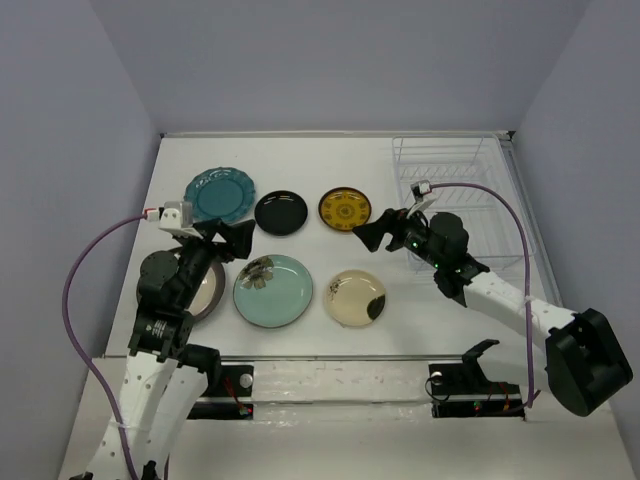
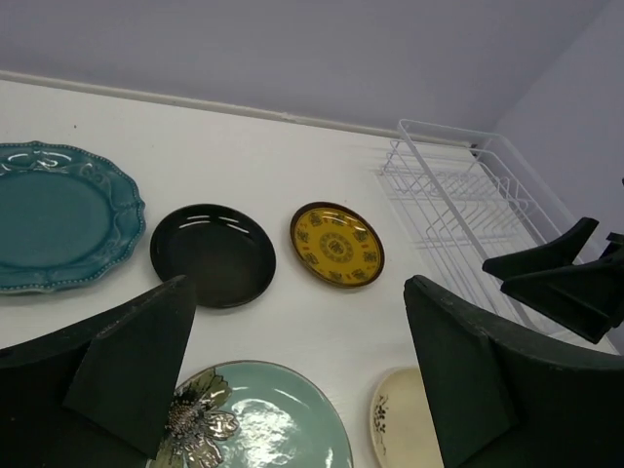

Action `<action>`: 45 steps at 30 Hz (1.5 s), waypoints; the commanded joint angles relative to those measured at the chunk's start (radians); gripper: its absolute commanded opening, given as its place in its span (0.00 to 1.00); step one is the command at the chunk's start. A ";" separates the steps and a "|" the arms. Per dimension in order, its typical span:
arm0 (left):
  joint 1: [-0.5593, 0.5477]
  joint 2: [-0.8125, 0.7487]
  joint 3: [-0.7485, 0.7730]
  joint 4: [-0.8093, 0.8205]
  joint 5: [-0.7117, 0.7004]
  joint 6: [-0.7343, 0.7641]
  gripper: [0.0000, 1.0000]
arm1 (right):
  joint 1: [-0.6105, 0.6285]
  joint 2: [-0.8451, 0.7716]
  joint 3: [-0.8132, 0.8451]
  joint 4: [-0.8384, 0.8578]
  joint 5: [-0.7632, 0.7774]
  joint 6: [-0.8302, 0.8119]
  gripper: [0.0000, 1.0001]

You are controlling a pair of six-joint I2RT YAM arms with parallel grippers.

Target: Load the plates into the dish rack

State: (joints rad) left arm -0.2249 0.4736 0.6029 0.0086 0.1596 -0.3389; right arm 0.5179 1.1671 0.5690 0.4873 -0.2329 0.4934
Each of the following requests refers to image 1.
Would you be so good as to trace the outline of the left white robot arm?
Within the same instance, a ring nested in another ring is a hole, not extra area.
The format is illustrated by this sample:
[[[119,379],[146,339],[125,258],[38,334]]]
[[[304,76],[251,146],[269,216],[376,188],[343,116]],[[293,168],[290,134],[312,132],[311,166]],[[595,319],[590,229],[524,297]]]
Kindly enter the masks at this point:
[[[112,415],[83,479],[164,479],[178,434],[201,395],[221,383],[218,350],[190,343],[189,308],[214,263],[245,260],[255,222],[160,220],[181,248],[156,251],[140,266],[139,295],[124,378],[114,392],[74,332],[74,349],[106,394]]]

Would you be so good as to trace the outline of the yellow patterned plate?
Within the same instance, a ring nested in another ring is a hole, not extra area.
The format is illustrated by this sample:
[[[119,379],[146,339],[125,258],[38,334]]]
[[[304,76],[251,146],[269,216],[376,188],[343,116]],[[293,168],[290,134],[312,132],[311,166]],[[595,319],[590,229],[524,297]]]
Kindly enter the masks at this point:
[[[369,198],[352,187],[336,187],[319,200],[318,214],[324,225],[340,233],[350,233],[365,225],[372,214]]]

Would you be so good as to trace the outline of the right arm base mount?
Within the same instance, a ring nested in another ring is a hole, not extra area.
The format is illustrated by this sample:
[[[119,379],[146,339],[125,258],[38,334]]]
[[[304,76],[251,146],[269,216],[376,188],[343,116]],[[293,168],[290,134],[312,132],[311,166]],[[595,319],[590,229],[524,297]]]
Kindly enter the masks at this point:
[[[429,365],[424,390],[431,399],[434,418],[525,418],[520,387],[491,382],[481,370],[479,360],[498,344],[497,340],[484,340],[467,350],[458,362]]]

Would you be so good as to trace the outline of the teal scalloped plate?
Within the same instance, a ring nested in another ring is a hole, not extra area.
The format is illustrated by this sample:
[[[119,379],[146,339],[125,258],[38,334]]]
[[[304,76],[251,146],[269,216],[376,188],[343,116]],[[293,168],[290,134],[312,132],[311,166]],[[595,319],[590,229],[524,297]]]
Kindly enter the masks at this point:
[[[186,186],[183,199],[192,205],[197,221],[219,219],[230,224],[244,218],[255,202],[252,178],[232,167],[201,172]]]

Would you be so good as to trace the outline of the beige ink-painted plate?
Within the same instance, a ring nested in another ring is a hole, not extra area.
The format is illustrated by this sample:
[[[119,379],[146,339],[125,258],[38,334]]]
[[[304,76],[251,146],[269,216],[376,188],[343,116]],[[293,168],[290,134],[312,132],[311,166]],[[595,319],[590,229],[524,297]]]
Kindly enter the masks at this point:
[[[329,316],[342,327],[364,328],[384,312],[387,290],[369,272],[345,270],[328,282],[323,301]]]

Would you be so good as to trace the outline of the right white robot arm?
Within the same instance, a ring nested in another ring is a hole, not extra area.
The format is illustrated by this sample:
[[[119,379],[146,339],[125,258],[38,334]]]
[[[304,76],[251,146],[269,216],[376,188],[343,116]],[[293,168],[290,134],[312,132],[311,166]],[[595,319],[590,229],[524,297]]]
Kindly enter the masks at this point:
[[[540,348],[546,360],[543,387],[569,412],[586,417],[632,381],[632,368],[604,314],[557,307],[502,280],[469,254],[469,234],[458,216],[437,213],[426,219],[420,212],[388,209],[353,232],[371,252],[389,235],[387,251],[405,248],[433,266],[445,297]]]

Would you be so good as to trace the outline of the light blue floral plate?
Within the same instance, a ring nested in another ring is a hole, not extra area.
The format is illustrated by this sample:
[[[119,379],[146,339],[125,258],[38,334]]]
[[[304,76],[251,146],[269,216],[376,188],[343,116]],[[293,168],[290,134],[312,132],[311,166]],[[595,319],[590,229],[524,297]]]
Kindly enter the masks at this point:
[[[255,258],[239,272],[233,302],[250,324],[276,329],[295,322],[313,297],[309,270],[295,258],[271,254]]]

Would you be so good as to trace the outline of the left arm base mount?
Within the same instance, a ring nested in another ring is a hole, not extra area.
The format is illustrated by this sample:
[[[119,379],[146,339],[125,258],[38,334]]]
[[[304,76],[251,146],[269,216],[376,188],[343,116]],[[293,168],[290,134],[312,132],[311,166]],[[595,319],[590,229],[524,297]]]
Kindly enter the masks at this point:
[[[192,407],[189,420],[251,421],[254,366],[249,363],[223,363],[215,386],[209,386]]]

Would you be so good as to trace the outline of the black plate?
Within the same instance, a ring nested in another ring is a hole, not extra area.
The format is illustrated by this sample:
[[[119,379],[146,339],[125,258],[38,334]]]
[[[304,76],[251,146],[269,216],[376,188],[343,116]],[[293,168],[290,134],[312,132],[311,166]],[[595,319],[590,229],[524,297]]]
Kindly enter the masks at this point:
[[[277,190],[264,195],[256,204],[258,227],[272,236],[289,236],[300,230],[308,217],[305,200],[295,192]]]

